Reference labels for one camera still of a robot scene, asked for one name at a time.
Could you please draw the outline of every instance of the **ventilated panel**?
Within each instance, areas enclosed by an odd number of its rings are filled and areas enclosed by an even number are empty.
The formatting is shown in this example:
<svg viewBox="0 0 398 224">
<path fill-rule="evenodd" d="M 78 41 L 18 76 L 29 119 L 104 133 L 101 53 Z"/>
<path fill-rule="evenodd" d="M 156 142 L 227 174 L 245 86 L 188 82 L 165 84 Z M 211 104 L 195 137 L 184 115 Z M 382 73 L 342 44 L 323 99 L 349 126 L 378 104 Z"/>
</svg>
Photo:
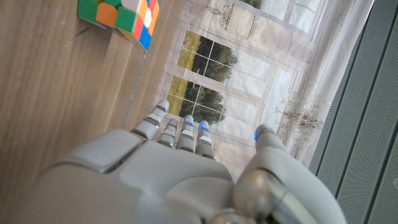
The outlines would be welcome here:
<svg viewBox="0 0 398 224">
<path fill-rule="evenodd" d="M 318 172 L 319 179 L 336 195 L 351 147 L 361 124 L 374 77 L 394 22 L 396 1 L 376 1 L 369 15 L 336 121 Z"/>
<path fill-rule="evenodd" d="M 314 175 L 318 174 L 319 166 L 320 166 L 320 164 L 322 162 L 322 158 L 323 158 L 323 153 L 325 152 L 326 146 L 328 144 L 330 132 L 335 123 L 336 115 L 337 115 L 338 109 L 340 107 L 340 102 L 343 97 L 343 94 L 344 94 L 344 91 L 345 91 L 345 88 L 346 88 L 346 85 L 347 85 L 347 82 L 349 79 L 349 75 L 351 73 L 351 69 L 354 64 L 356 53 L 358 52 L 358 49 L 359 49 L 359 43 L 361 42 L 363 32 L 364 32 L 364 29 L 362 30 L 361 34 L 359 35 L 359 37 L 353 47 L 353 51 L 348 60 L 347 68 L 344 72 L 343 78 L 341 79 L 341 82 L 337 89 L 336 95 L 330 105 L 328 116 L 325 119 L 325 123 L 323 125 L 322 132 L 321 132 L 321 135 L 318 140 L 317 148 L 315 149 L 315 152 L 313 153 L 312 160 L 311 160 L 311 163 L 310 163 L 310 166 L 308 169 Z"/>
<path fill-rule="evenodd" d="M 398 136 L 387 162 L 369 223 L 398 223 Z"/>
<path fill-rule="evenodd" d="M 363 223 L 395 140 L 398 119 L 398 21 L 391 32 L 337 201 L 350 223 Z"/>
</svg>

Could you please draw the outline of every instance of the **green foliage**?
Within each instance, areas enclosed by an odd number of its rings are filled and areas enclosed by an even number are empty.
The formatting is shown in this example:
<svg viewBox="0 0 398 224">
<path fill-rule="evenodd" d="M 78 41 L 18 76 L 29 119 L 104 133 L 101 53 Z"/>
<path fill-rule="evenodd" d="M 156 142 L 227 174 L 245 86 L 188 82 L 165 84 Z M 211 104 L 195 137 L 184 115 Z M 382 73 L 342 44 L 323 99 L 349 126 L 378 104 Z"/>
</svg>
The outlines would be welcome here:
<svg viewBox="0 0 398 224">
<path fill-rule="evenodd" d="M 255 7 L 256 9 L 261 8 L 262 0 L 241 0 L 242 2 L 248 3 L 249 5 Z"/>
<path fill-rule="evenodd" d="M 238 62 L 238 58 L 233 55 L 233 51 L 230 47 L 217 43 L 214 43 L 210 58 L 216 62 L 209 60 L 205 76 L 225 83 L 231 76 L 231 68 L 227 66 L 232 67 L 235 65 Z"/>
<path fill-rule="evenodd" d="M 189 99 L 195 101 L 196 97 L 198 97 L 198 103 L 209 108 L 213 108 L 214 110 L 202 107 L 197 105 L 195 107 L 195 111 L 193 112 L 192 116 L 196 122 L 200 122 L 202 120 L 206 120 L 209 124 L 216 124 L 220 118 L 220 112 L 223 109 L 223 105 L 221 102 L 223 101 L 224 97 L 214 91 L 210 90 L 205 87 L 201 87 L 199 95 L 198 95 L 198 85 L 193 86 L 192 82 L 188 82 L 187 89 L 185 90 L 185 99 Z M 184 117 L 187 114 L 191 114 L 193 110 L 193 103 L 184 100 L 181 105 L 181 110 L 179 113 L 180 117 Z"/>
</svg>

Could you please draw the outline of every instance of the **window pane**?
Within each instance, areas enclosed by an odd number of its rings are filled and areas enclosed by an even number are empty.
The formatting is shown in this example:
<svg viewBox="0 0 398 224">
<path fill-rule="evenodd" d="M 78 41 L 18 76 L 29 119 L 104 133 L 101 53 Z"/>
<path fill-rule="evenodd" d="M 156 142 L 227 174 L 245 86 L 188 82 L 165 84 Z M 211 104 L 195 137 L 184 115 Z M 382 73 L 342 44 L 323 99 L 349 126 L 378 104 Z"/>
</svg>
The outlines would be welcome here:
<svg viewBox="0 0 398 224">
<path fill-rule="evenodd" d="M 184 99 L 195 102 L 198 95 L 199 86 L 200 85 L 194 84 L 193 82 L 188 82 L 187 89 L 185 90 Z"/>
<path fill-rule="evenodd" d="M 197 103 L 211 109 L 221 111 L 224 105 L 224 95 L 206 87 L 201 87 Z"/>
<path fill-rule="evenodd" d="M 197 123 L 206 120 L 209 125 L 212 125 L 218 123 L 218 121 L 220 120 L 220 115 L 220 112 L 197 105 L 192 116 L 193 120 Z"/>
<path fill-rule="evenodd" d="M 168 95 L 167 101 L 169 102 L 169 110 L 167 111 L 170 114 L 174 114 L 176 116 L 184 117 L 185 115 L 191 114 L 193 110 L 193 103 L 178 98 L 176 96 Z"/>
<path fill-rule="evenodd" d="M 213 50 L 211 50 L 210 58 L 227 66 L 234 66 L 238 62 L 238 58 L 234 55 L 232 48 L 214 43 Z"/>
<path fill-rule="evenodd" d="M 222 83 L 227 83 L 227 81 L 231 78 L 231 75 L 232 75 L 232 68 L 229 68 L 225 65 L 209 60 L 205 73 L 206 77 Z"/>
<path fill-rule="evenodd" d="M 248 3 L 249 5 L 255 7 L 256 9 L 261 8 L 262 0 L 241 0 L 242 2 Z"/>
<path fill-rule="evenodd" d="M 187 32 L 185 33 L 184 41 L 182 42 L 182 47 L 187 50 L 196 52 L 199 48 L 200 37 L 201 35 L 187 30 Z"/>
<path fill-rule="evenodd" d="M 174 76 L 172 84 L 170 85 L 169 94 L 195 101 L 198 91 L 199 85 L 194 85 L 193 82 Z"/>
<path fill-rule="evenodd" d="M 192 69 L 193 59 L 195 58 L 195 54 L 187 51 L 185 49 L 181 49 L 180 56 L 178 57 L 177 65 L 188 70 Z"/>
<path fill-rule="evenodd" d="M 207 63 L 207 58 L 197 55 L 193 52 L 181 49 L 177 65 L 193 72 L 203 75 Z"/>
<path fill-rule="evenodd" d="M 170 114 L 174 115 L 180 115 L 180 110 L 181 110 L 181 105 L 182 105 L 182 99 L 177 98 L 172 95 L 167 96 L 167 101 L 169 102 L 169 110 L 167 111 Z"/>
<path fill-rule="evenodd" d="M 187 100 L 183 100 L 181 104 L 181 110 L 178 115 L 183 118 L 188 114 L 192 114 L 192 110 L 193 110 L 193 103 Z"/>
<path fill-rule="evenodd" d="M 213 44 L 212 40 L 209 40 L 206 37 L 200 37 L 200 44 L 197 50 L 197 54 L 209 57 L 212 44 Z"/>
<path fill-rule="evenodd" d="M 203 73 L 205 72 L 206 63 L 207 63 L 207 58 L 195 55 L 191 71 L 203 75 Z"/>
</svg>

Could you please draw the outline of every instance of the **window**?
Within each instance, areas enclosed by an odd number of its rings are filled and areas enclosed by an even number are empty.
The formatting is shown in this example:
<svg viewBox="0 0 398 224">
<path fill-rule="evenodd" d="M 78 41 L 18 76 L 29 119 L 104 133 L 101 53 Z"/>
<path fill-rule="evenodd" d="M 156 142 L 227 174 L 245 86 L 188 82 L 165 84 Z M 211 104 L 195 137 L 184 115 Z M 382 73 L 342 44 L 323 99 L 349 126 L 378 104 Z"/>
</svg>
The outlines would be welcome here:
<svg viewBox="0 0 398 224">
<path fill-rule="evenodd" d="M 187 30 L 177 65 L 227 83 L 232 76 L 233 66 L 238 62 L 235 53 L 230 47 Z"/>
<path fill-rule="evenodd" d="M 179 67 L 260 98 L 271 64 L 187 30 Z"/>
<path fill-rule="evenodd" d="M 224 99 L 217 91 L 179 77 L 173 77 L 167 96 L 169 113 L 180 117 L 191 114 L 194 121 L 207 120 L 210 125 L 224 120 Z"/>
</svg>

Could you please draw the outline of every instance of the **gray wall panel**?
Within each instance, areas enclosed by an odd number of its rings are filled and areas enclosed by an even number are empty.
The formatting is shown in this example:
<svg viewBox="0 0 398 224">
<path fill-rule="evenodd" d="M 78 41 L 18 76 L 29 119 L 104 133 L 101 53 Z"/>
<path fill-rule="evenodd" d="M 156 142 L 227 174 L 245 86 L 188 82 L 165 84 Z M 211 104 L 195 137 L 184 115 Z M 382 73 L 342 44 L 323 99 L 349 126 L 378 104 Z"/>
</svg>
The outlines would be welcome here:
<svg viewBox="0 0 398 224">
<path fill-rule="evenodd" d="M 398 21 L 389 43 L 338 192 L 350 223 L 364 223 L 382 175 L 386 156 L 395 140 L 398 119 Z"/>
<path fill-rule="evenodd" d="M 376 1 L 340 104 L 318 177 L 337 195 L 362 123 L 381 58 L 393 25 L 397 1 Z"/>
</svg>

